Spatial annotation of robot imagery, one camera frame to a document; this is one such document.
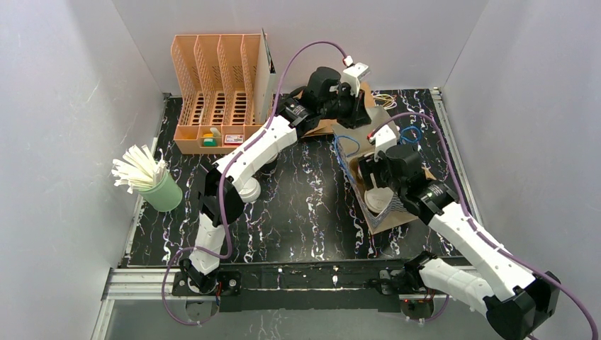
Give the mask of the stack of white paper cups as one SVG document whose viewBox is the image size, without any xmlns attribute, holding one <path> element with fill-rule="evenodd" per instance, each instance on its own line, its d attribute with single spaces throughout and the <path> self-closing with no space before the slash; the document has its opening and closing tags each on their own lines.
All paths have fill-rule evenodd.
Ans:
<svg viewBox="0 0 601 340">
<path fill-rule="evenodd" d="M 270 159 L 265 165 L 263 165 L 259 171 L 263 175 L 272 174 L 274 169 L 277 167 L 277 164 L 278 164 L 278 159 L 277 159 L 277 157 L 274 157 L 274 158 Z"/>
</svg>

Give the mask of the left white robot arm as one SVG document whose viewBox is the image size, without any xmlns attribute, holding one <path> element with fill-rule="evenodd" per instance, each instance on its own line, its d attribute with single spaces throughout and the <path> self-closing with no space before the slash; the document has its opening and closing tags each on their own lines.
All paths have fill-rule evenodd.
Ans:
<svg viewBox="0 0 601 340">
<path fill-rule="evenodd" d="M 361 81 L 370 72 L 356 63 L 342 72 L 318 67 L 302 86 L 280 98 L 274 116 L 234 151 L 213 163 L 203 162 L 198 171 L 199 227 L 190 255 L 179 261 L 183 283 L 202 295 L 219 287 L 216 270 L 224 243 L 231 242 L 229 224 L 243 213 L 242 189 L 280 151 L 314 130 L 322 120 L 335 120 L 356 129 L 371 123 L 366 110 L 366 92 Z"/>
</svg>

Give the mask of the stack of white cup lids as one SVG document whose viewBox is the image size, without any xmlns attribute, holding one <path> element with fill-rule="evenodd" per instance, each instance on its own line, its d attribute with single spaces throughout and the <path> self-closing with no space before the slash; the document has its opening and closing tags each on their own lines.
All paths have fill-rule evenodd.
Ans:
<svg viewBox="0 0 601 340">
<path fill-rule="evenodd" d="M 250 178 L 240 189 L 239 195 L 244 203 L 255 202 L 261 193 L 261 185 L 255 178 Z"/>
</svg>

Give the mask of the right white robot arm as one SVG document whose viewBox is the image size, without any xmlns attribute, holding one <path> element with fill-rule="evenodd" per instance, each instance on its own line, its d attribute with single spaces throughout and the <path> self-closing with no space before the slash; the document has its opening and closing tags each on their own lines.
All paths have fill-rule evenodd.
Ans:
<svg viewBox="0 0 601 340">
<path fill-rule="evenodd" d="M 442 291 L 481 313 L 503 339 L 526 339 L 554 314 L 558 288 L 503 256 L 503 246 L 464 214 L 457 193 L 426 175 L 411 146 L 361 156 L 358 172 L 367 189 L 391 189 L 409 213 L 450 241 L 478 272 L 465 272 L 423 251 L 385 282 Z"/>
</svg>

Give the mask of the blue checkered paper bag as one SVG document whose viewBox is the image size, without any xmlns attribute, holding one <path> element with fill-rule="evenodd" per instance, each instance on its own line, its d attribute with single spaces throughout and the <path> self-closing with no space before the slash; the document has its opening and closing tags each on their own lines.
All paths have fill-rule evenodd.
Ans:
<svg viewBox="0 0 601 340">
<path fill-rule="evenodd" d="M 427 189 L 436 178 L 423 167 L 413 144 L 382 109 L 368 110 L 371 122 L 351 129 L 334 124 L 335 147 L 369 231 L 378 234 L 409 222 L 428 224 L 436 214 Z"/>
</svg>

